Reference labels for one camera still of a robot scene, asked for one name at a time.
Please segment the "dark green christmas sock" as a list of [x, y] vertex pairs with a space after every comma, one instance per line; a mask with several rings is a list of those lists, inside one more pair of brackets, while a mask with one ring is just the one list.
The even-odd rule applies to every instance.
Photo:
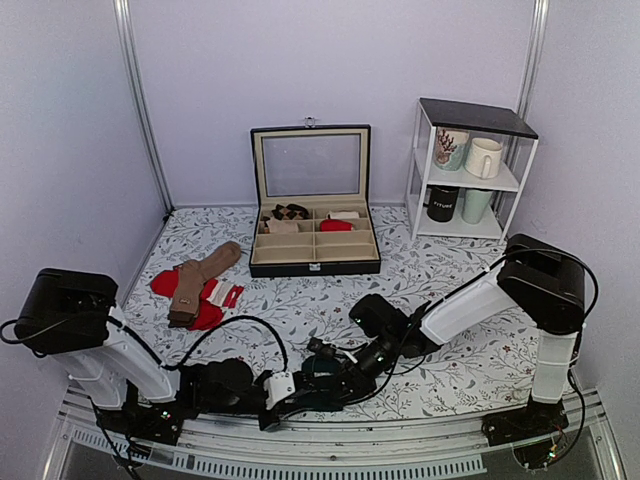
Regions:
[[307, 358], [293, 374], [296, 407], [303, 411], [335, 412], [344, 409], [350, 390], [341, 377], [341, 363], [316, 355]]

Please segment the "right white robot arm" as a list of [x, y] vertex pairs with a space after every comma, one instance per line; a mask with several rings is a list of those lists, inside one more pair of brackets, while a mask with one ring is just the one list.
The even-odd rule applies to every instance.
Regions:
[[438, 351], [458, 334], [512, 308], [520, 308], [539, 331], [531, 403], [517, 427], [537, 436], [552, 424], [562, 398], [574, 347], [587, 308], [589, 270], [576, 256], [525, 234], [512, 237], [501, 258], [442, 299], [407, 316], [379, 294], [362, 297], [349, 317], [371, 343], [322, 379], [312, 404], [339, 411], [374, 396], [377, 377], [401, 357]]

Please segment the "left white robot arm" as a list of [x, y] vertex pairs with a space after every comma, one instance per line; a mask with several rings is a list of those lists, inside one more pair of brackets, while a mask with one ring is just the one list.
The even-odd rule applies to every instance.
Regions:
[[336, 411], [326, 377], [265, 371], [254, 376], [237, 358], [168, 364], [127, 324], [110, 277], [41, 270], [19, 317], [13, 344], [58, 361], [89, 395], [99, 426], [175, 443], [201, 414], [254, 415], [262, 430], [294, 413]]

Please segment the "red striped sock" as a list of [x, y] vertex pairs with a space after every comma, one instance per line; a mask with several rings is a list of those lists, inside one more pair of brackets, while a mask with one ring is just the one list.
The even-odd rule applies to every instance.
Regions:
[[[151, 290], [166, 298], [173, 298], [178, 287], [178, 268], [164, 270], [150, 283]], [[169, 321], [171, 328], [186, 328], [190, 331], [209, 330], [223, 320], [226, 309], [234, 309], [238, 299], [244, 292], [244, 287], [227, 281], [210, 279], [200, 294], [199, 311], [196, 317], [187, 322]]]

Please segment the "red rolled sock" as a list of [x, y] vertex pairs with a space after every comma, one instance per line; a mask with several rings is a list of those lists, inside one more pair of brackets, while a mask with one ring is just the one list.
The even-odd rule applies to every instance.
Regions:
[[352, 223], [340, 219], [325, 219], [319, 224], [320, 232], [351, 232], [353, 230]]

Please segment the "cream rolled sock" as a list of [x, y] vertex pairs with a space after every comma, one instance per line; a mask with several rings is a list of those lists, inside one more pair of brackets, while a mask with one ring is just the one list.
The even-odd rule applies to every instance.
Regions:
[[327, 218], [332, 220], [352, 220], [359, 219], [360, 215], [358, 211], [347, 210], [347, 211], [329, 211], [327, 213]]

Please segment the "black compartment storage box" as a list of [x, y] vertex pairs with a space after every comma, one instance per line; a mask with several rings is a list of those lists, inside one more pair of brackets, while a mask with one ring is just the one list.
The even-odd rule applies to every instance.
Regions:
[[[368, 124], [282, 126], [250, 132], [258, 216], [249, 257], [254, 278], [377, 274], [381, 258], [369, 207]], [[277, 205], [308, 220], [280, 221]], [[351, 232], [320, 232], [329, 211], [358, 211]]]

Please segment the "brown sock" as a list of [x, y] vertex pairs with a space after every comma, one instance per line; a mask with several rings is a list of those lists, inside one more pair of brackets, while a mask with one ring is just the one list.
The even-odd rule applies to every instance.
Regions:
[[195, 323], [206, 283], [234, 266], [240, 257], [240, 245], [228, 241], [203, 260], [190, 259], [177, 267], [178, 283], [168, 313], [171, 328], [191, 327]]

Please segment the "argyle rolled sock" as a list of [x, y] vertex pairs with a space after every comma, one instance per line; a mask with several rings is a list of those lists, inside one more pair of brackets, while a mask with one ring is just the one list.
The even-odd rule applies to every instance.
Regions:
[[311, 218], [309, 211], [297, 204], [281, 205], [277, 204], [271, 210], [272, 216], [280, 221], [287, 220], [308, 220]]

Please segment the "black ceramic mug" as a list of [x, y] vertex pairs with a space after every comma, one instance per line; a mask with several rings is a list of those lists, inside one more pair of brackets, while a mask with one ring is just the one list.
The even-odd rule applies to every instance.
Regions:
[[453, 217], [458, 195], [458, 187], [432, 186], [427, 204], [427, 216], [436, 222], [449, 222]]

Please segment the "mint green mug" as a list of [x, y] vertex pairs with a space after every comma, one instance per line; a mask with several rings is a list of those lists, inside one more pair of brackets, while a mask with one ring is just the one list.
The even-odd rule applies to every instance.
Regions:
[[488, 208], [493, 192], [484, 189], [467, 189], [461, 217], [468, 224], [478, 224]]

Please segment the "white two-tier shelf rack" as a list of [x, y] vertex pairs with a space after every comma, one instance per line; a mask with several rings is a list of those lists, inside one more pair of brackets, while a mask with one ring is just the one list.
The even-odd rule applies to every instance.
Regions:
[[538, 142], [508, 108], [419, 99], [405, 197], [411, 237], [503, 242]]

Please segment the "floral ceramic mug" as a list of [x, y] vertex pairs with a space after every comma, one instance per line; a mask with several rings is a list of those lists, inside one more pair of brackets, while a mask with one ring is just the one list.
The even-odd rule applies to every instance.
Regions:
[[444, 171], [459, 170], [466, 155], [469, 137], [470, 134], [466, 130], [438, 127], [435, 166]]

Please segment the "cream ceramic mug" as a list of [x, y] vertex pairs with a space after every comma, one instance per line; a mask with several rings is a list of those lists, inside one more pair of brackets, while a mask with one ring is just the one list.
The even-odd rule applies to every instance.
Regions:
[[464, 163], [465, 170], [482, 180], [499, 175], [502, 144], [490, 138], [473, 138]]

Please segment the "aluminium front rail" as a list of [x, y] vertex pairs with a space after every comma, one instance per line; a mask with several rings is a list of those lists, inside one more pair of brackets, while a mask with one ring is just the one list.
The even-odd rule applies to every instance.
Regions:
[[491, 444], [484, 414], [423, 419], [284, 422], [205, 415], [176, 445], [104, 433], [87, 395], [68, 389], [46, 479], [629, 479], [596, 390], [564, 400], [566, 429]]

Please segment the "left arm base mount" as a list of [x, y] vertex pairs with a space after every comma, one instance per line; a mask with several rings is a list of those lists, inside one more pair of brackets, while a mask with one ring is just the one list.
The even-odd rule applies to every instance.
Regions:
[[126, 381], [126, 396], [120, 409], [98, 407], [97, 410], [97, 418], [107, 430], [124, 434], [129, 439], [172, 446], [178, 443], [184, 422], [184, 414], [176, 401], [150, 402], [130, 381]]

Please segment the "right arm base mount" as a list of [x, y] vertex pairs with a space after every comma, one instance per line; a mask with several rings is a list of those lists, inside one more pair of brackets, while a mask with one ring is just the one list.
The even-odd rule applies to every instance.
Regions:
[[567, 370], [548, 378], [535, 376], [524, 407], [485, 415], [481, 430], [489, 445], [513, 443], [567, 428], [569, 421], [562, 401], [567, 380]]

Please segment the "left aluminium frame post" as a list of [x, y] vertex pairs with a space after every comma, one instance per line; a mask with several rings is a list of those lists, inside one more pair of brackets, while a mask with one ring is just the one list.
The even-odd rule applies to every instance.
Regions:
[[161, 204], [163, 206], [164, 218], [168, 219], [169, 215], [173, 213], [175, 206], [169, 190], [168, 180], [161, 163], [151, 116], [145, 97], [140, 64], [135, 45], [130, 2], [127, 0], [114, 0], [113, 7], [125, 73], [129, 83], [132, 102], [142, 136], [143, 147], [150, 164], [152, 177], [158, 191]]

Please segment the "aluminium frame post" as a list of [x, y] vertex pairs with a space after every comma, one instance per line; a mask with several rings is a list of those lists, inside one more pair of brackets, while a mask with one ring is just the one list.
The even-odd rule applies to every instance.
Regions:
[[145, 97], [140, 64], [135, 45], [130, 2], [127, 0], [114, 0], [113, 7], [125, 73], [129, 83], [132, 102], [142, 136], [143, 147], [150, 164], [152, 177], [158, 191], [161, 204], [163, 206], [164, 218], [168, 219], [169, 215], [173, 213], [175, 206], [169, 190], [168, 180], [161, 163], [151, 116]]
[[516, 109], [517, 115], [522, 120], [527, 119], [532, 103], [535, 82], [544, 48], [549, 7], [549, 0], [534, 1], [527, 55]]

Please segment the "right aluminium frame post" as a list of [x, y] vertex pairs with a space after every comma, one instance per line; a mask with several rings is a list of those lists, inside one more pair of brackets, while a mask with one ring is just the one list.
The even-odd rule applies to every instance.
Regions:
[[532, 103], [535, 82], [544, 48], [549, 7], [549, 0], [534, 1], [527, 55], [516, 109], [517, 115], [522, 120], [527, 119]]

